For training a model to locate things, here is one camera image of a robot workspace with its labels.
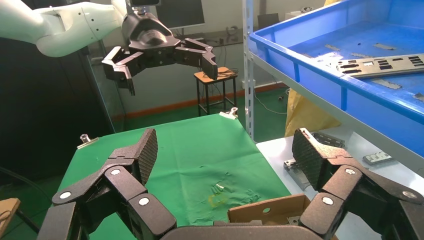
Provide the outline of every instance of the blue storage bin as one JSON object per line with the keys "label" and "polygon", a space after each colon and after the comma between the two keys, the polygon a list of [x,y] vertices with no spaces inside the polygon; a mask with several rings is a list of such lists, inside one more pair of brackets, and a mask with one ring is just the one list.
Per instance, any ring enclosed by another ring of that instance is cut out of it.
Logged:
{"label": "blue storage bin", "polygon": [[391,89],[307,57],[424,54],[424,0],[345,0],[256,31],[250,40],[252,52],[274,68],[424,157],[424,102],[414,98],[424,94],[424,73],[380,77],[401,86]]}

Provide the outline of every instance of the green cloth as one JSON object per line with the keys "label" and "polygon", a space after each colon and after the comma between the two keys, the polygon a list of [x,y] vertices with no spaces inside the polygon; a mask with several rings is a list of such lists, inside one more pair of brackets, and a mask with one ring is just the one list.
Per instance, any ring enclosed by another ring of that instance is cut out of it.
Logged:
{"label": "green cloth", "polygon": [[[290,195],[238,120],[216,114],[152,128],[159,150],[146,187],[178,226],[227,221],[232,207]],[[144,130],[104,136],[77,150],[59,188],[97,171],[114,149],[135,144]],[[134,239],[116,214],[90,236]]]}

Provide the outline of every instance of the yellow bag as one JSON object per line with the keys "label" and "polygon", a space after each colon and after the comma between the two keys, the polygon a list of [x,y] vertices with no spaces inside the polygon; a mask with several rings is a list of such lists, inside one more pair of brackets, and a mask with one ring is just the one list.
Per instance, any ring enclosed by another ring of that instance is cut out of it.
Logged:
{"label": "yellow bag", "polygon": [[[339,2],[326,0],[324,5]],[[287,102],[287,120],[285,122],[285,137],[293,136],[298,128],[307,128],[309,131],[318,131],[340,126],[340,122],[333,116],[316,106],[314,103],[290,89]]]}

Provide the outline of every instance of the black cabinet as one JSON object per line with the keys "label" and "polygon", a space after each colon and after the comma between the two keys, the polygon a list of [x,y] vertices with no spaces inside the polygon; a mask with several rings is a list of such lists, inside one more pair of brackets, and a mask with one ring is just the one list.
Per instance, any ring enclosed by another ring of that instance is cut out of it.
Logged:
{"label": "black cabinet", "polygon": [[[24,0],[31,8],[57,0]],[[30,179],[64,174],[81,134],[113,132],[87,56],[53,58],[0,38],[0,166]],[[0,185],[10,182],[0,172]]]}

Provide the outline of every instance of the white robotic arm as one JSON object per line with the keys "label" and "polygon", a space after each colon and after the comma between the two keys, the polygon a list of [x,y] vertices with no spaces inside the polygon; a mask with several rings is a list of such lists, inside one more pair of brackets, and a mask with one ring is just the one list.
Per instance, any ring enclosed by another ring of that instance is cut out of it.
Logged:
{"label": "white robotic arm", "polygon": [[125,0],[81,2],[30,9],[20,0],[0,0],[0,37],[35,44],[49,57],[62,57],[101,40],[122,26]]}

